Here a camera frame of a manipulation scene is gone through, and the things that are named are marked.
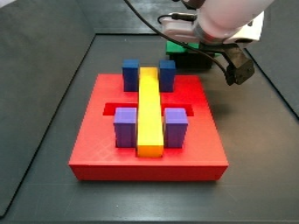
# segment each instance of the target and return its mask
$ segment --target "black cable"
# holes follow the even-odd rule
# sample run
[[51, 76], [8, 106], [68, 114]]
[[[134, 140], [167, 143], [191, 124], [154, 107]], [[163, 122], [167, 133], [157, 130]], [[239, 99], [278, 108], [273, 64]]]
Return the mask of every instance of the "black cable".
[[158, 18], [158, 23], [162, 24], [162, 21], [161, 21], [161, 18], [171, 18], [173, 15], [162, 15], [159, 18]]
[[133, 12], [135, 13], [135, 15], [139, 17], [139, 19], [145, 22], [145, 24], [151, 28], [151, 30], [159, 35], [162, 36], [165, 39], [170, 40], [171, 42], [174, 42], [177, 45], [183, 46], [185, 48], [187, 48], [189, 50], [199, 53], [202, 56], [205, 56], [206, 58], [209, 58], [210, 60], [213, 60], [215, 62], [215, 64], [219, 66], [219, 69], [222, 70], [222, 72], [225, 73], [226, 77], [227, 77], [227, 71], [226, 68], [223, 67], [223, 65], [203, 51], [198, 50], [197, 48], [186, 45], [185, 43], [182, 43], [181, 41], [170, 38], [169, 36], [166, 36], [161, 31], [158, 31], [154, 26], [146, 21], [146, 19], [143, 18], [143, 16], [139, 14], [139, 12], [137, 11], [134, 5], [129, 2], [129, 0], [125, 0], [126, 4], [129, 6], [129, 8], [133, 10]]

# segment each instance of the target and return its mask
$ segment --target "purple block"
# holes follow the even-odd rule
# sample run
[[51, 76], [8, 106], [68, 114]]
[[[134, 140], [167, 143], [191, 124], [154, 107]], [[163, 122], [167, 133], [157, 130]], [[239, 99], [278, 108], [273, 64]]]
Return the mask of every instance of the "purple block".
[[185, 108], [166, 108], [163, 119], [165, 147], [182, 148], [189, 127]]
[[117, 147], [137, 147], [137, 108], [117, 108], [114, 125]]

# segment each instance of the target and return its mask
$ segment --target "toy block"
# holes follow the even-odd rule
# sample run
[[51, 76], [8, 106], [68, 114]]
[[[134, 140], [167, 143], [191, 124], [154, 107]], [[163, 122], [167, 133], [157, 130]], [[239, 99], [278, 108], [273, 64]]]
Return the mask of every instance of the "toy block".
[[161, 93], [166, 108], [186, 108], [189, 130], [182, 149], [165, 148], [163, 157], [155, 158], [138, 157], [137, 148], [118, 148], [115, 144], [115, 108], [134, 108], [138, 104], [138, 92], [125, 92], [123, 85], [122, 74], [98, 76], [70, 158], [76, 178], [114, 181], [221, 179], [230, 164], [201, 77], [177, 75], [175, 92]]
[[137, 147], [137, 108], [117, 108], [114, 124], [117, 147]]
[[159, 63], [159, 70], [161, 92], [171, 93], [174, 91], [174, 77], [177, 73], [174, 61], [162, 59]]
[[165, 148], [182, 148], [189, 118], [185, 108], [166, 108], [163, 115]]
[[142, 67], [139, 75], [138, 156], [159, 158], [165, 152], [162, 102], [157, 67]]
[[138, 92], [139, 60], [126, 59], [123, 62], [125, 91]]

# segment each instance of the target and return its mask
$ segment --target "gray table surface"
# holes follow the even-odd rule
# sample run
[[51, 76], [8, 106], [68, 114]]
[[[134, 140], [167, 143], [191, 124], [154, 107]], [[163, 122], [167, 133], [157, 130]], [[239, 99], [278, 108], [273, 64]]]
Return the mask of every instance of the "gray table surface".
[[233, 87], [217, 67], [201, 73], [230, 161], [221, 181], [76, 180], [68, 160], [96, 76], [134, 58], [157, 66], [165, 40], [96, 37], [0, 221], [299, 221], [299, 125], [259, 71]]

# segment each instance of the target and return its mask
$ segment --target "red base block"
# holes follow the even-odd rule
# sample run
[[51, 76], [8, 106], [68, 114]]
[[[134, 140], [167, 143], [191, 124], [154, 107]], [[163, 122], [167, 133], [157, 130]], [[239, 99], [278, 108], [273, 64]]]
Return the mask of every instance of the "red base block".
[[115, 108], [137, 107], [138, 93], [123, 91], [123, 77], [98, 77], [70, 159], [79, 180], [218, 180], [229, 167], [219, 133], [199, 77], [177, 75], [174, 93], [162, 93], [165, 107], [187, 109], [189, 129], [182, 149], [165, 149], [163, 157], [137, 157], [137, 149], [117, 148]]

